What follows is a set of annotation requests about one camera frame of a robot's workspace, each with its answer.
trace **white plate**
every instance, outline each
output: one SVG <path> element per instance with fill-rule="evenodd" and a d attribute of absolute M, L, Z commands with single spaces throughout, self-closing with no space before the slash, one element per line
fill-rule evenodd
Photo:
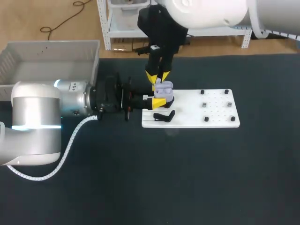
<path fill-rule="evenodd" d="M 236 109 L 232 90 L 173 90 L 175 101 L 171 108 L 157 108 L 155 110 L 143 109 L 142 126 L 144 128 L 238 128 L 240 119 Z M 169 123 L 154 121 L 153 113 L 168 116 L 175 110 L 175 116 Z"/>

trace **black table mat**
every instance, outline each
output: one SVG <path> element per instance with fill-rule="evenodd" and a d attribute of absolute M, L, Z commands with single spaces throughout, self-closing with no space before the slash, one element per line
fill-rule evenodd
<path fill-rule="evenodd" d="M 146 60 L 100 60 L 149 85 Z M 78 133 L 61 171 L 45 182 L 0 167 L 0 224 L 300 224 L 300 55 L 179 58 L 175 89 L 233 90 L 233 129 L 150 129 L 105 115 Z M 11 125 L 11 106 L 0 104 Z M 80 120 L 63 119 L 62 148 Z M 18 167 L 32 176 L 57 163 Z"/>

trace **cable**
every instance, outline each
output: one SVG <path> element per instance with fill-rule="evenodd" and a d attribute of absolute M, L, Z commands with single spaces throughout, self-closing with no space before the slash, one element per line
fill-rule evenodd
<path fill-rule="evenodd" d="M 75 1 L 75 2 L 73 2 L 73 6 L 82 6 L 82 8 L 80 9 L 80 11 L 78 13 L 76 13 L 73 16 L 69 17 L 64 22 L 62 22 L 60 25 L 58 25 L 57 27 L 55 27 L 54 29 L 51 29 L 51 27 L 42 27 L 39 30 L 42 33 L 49 33 L 49 35 L 48 35 L 48 41 L 50 41 L 50 36 L 51 36 L 52 32 L 55 31 L 57 28 L 59 28 L 61 25 L 63 25 L 65 22 L 69 21 L 73 17 L 75 17 L 78 14 L 80 14 L 84 10 L 85 5 L 88 4 L 90 1 L 92 1 L 92 0 L 88 0 L 87 2 L 82 2 L 82 1 Z"/>
<path fill-rule="evenodd" d="M 90 117 L 87 117 L 85 118 L 83 121 L 81 121 L 77 127 L 75 128 L 75 130 L 73 131 L 73 134 L 70 138 L 70 141 L 69 143 L 67 144 L 67 148 L 66 148 L 66 151 L 64 153 L 64 155 L 62 156 L 61 160 L 60 160 L 60 163 L 57 165 L 57 167 L 48 175 L 44 176 L 44 177 L 31 177 L 31 176 L 28 176 L 24 173 L 21 173 L 20 171 L 17 171 L 14 167 L 12 167 L 11 165 L 8 165 L 7 167 L 12 171 L 14 172 L 15 174 L 17 174 L 18 176 L 20 177 L 23 177 L 24 179 L 28 179 L 28 180 L 32 180 L 32 181 L 43 181 L 43 180 L 46 180 L 46 179 L 49 179 L 51 178 L 52 176 L 54 176 L 59 170 L 60 168 L 62 167 L 62 165 L 64 164 L 67 156 L 68 156 L 68 153 L 71 149 L 71 146 L 72 146 L 72 143 L 76 137 L 76 134 L 77 132 L 79 131 L 79 129 L 88 121 L 92 121 L 92 120 L 98 120 L 97 119 L 97 116 L 90 116 Z"/>
<path fill-rule="evenodd" d="M 247 0 L 249 8 L 249 16 L 253 32 L 258 39 L 266 39 L 269 35 L 268 32 L 261 32 L 259 18 L 257 14 L 257 0 Z"/>
<path fill-rule="evenodd" d="M 253 30 L 252 27 L 233 27 L 235 29 L 238 30 Z M 290 39 L 294 39 L 297 41 L 300 41 L 300 36 L 297 35 L 293 35 L 293 34 L 286 34 L 283 32 L 278 32 L 278 31 L 274 31 L 274 30 L 264 30 L 265 32 L 269 33 L 269 34 L 276 34 L 285 38 L 290 38 Z"/>

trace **screw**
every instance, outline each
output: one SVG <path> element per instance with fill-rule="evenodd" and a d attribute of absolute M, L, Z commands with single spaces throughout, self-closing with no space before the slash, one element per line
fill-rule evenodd
<path fill-rule="evenodd" d="M 75 111 L 73 112 L 73 114 L 74 114 L 75 116 L 77 116 L 77 115 L 80 114 L 80 112 L 79 112 L 78 110 L 75 110 Z"/>

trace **blue light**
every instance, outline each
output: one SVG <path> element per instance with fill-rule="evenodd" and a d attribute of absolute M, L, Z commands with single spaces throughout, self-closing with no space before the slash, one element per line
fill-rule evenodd
<path fill-rule="evenodd" d="M 54 83 L 54 87 L 56 87 L 57 88 L 57 85 L 58 85 L 58 82 L 59 82 L 60 80 L 57 80 L 55 83 Z"/>
<path fill-rule="evenodd" d="M 22 126 L 12 126 L 13 130 L 30 130 L 30 129 L 61 129 L 61 125 L 22 125 Z"/>

